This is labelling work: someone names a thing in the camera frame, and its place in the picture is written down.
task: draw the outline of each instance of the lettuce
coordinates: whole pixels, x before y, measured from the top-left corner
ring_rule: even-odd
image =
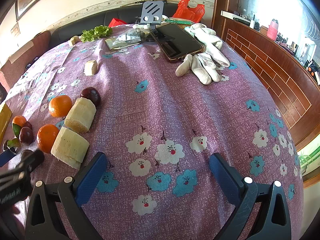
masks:
[[[94,41],[96,39],[107,37],[107,35],[110,34],[112,34],[112,28],[100,25],[89,31],[83,30],[80,39],[82,42]]]

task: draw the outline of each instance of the yellow box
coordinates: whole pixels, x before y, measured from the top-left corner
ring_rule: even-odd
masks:
[[[0,105],[0,143],[2,142],[5,130],[7,129],[12,112],[5,102]]]

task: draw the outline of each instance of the wallpaper border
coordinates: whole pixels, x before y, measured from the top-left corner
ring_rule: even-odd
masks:
[[[144,1],[144,0],[109,0],[109,1],[98,3],[98,4],[94,4],[63,17],[57,22],[49,25],[45,30],[49,30],[52,33],[55,29],[63,25],[66,25],[73,21],[87,17],[89,15],[102,12],[105,10],[118,8],[121,6],[131,5],[139,1]],[[167,1],[168,3],[178,3],[180,0],[167,0]],[[189,5],[191,5],[192,7],[196,7],[198,3],[204,4],[205,7],[212,8],[212,9],[214,6],[214,2],[210,2],[206,0],[190,0]]]

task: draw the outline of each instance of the phone case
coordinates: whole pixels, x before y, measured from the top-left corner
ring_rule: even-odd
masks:
[[[165,55],[166,59],[170,62],[170,63],[176,63],[179,59],[184,59],[185,56],[187,54],[191,54],[191,55],[194,55],[196,53],[201,53],[204,51],[204,46],[203,44],[201,44],[199,41],[196,40],[196,38],[193,38],[199,45],[200,45],[200,49],[198,50],[195,50],[195,51],[190,51],[190,52],[187,52],[186,54],[183,54],[179,57],[170,57],[167,52],[162,48],[161,46],[161,43],[157,40],[156,36],[154,35],[153,33],[153,30],[150,31],[150,35],[153,37],[153,39],[155,40],[155,42],[159,45],[161,51],[163,52],[163,54]]]

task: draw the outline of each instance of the phone screen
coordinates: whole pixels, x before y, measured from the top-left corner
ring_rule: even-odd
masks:
[[[171,58],[177,58],[202,49],[202,45],[194,37],[174,23],[161,26],[151,32]]]

